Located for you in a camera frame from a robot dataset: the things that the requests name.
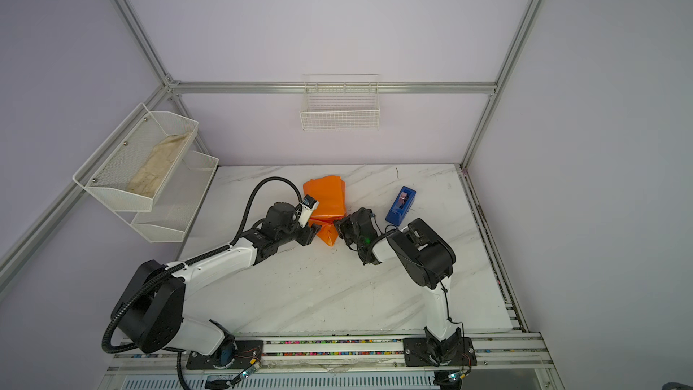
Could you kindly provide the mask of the yellow orange wrapping paper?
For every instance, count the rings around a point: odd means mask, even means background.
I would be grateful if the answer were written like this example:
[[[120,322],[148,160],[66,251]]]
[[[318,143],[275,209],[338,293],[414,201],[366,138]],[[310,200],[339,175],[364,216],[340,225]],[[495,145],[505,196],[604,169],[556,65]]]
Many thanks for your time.
[[[334,222],[347,215],[345,182],[337,175],[312,179],[303,184],[303,193],[319,202],[309,219],[310,226],[319,227],[316,236],[333,247],[339,236]]]

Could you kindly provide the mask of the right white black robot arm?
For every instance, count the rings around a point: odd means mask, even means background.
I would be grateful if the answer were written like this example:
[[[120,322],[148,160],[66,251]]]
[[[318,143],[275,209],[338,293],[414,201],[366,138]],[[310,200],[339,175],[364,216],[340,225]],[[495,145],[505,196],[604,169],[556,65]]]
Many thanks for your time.
[[[450,316],[449,285],[457,257],[453,248],[425,220],[380,232],[375,213],[358,211],[334,223],[337,235],[357,253],[363,265],[398,260],[413,283],[424,290],[426,325],[433,341],[456,341],[466,335],[464,323]]]

